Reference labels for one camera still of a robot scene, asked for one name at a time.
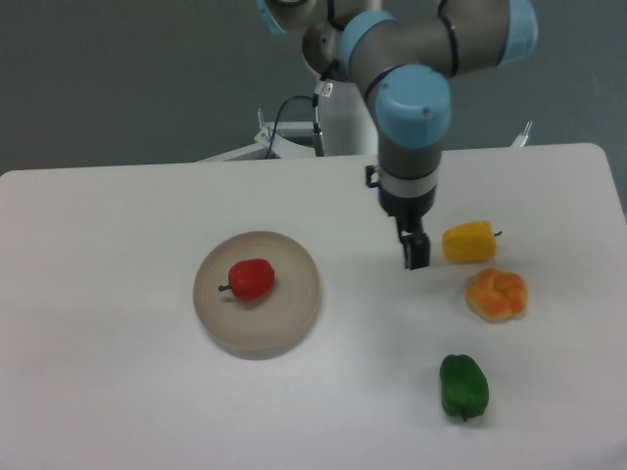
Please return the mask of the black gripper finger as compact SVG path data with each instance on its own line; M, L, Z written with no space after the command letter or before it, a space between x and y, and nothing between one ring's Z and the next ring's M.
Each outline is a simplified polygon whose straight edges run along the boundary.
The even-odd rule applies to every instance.
M405 268L411 268L411 246L410 246L410 235L411 232L406 230L406 226L404 221L396 217L396 226L397 226L397 235L399 238L399 242L403 248L403 256L404 256L404 266Z
M407 268L420 269L430 265L431 243L424 232L407 236Z

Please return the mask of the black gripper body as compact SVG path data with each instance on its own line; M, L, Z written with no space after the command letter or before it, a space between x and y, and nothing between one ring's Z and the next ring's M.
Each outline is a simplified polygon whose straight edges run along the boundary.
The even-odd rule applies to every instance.
M365 167L365 184L378 191L381 208L395 217L401 230L420 230L437 189L437 169L426 173L395 173L382 165Z

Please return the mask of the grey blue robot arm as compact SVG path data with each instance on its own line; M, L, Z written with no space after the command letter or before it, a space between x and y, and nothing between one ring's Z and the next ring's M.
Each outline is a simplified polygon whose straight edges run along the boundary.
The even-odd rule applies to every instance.
M432 208L442 140L452 118L449 80L529 56L538 21L529 1L441 1L434 20L402 25L378 1L260 1L270 31L329 26L327 56L354 83L378 133L369 187L394 217L405 267L426 267L422 219Z

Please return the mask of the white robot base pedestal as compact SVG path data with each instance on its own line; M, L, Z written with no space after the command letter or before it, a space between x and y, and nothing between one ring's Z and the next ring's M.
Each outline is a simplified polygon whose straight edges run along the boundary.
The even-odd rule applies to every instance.
M333 150L362 150L376 144L378 134L358 87L327 78L315 88L317 130L326 134Z

